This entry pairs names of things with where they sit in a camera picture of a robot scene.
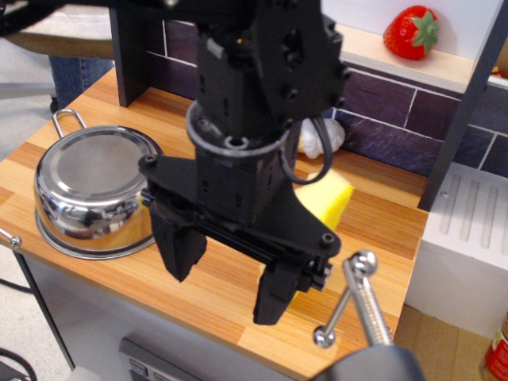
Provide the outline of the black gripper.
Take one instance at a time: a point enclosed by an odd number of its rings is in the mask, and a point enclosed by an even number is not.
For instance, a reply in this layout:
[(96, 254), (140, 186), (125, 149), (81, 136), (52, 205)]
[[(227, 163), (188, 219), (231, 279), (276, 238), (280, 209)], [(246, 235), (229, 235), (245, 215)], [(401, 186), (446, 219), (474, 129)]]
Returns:
[(284, 247), (256, 230), (284, 184), (302, 184), (294, 174), (298, 129), (262, 139), (206, 136), (191, 129), (195, 156), (145, 156), (140, 173), (152, 234), (164, 266), (179, 282), (206, 251), (207, 239), (265, 264), (253, 311), (257, 325), (276, 325), (298, 289), (302, 266), (278, 262)]

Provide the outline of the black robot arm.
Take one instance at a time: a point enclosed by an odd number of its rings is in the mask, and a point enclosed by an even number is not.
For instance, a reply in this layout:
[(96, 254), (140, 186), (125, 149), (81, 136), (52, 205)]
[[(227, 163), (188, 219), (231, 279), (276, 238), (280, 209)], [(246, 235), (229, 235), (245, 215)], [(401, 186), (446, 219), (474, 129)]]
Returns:
[(213, 238), (264, 264), (253, 320), (274, 325), (299, 291), (322, 289), (341, 247), (297, 199), (302, 121), (333, 150), (322, 113), (341, 101), (342, 35), (318, 1), (113, 1), (115, 15), (190, 21), (198, 29), (194, 159), (146, 156), (140, 172), (167, 270), (184, 280)]

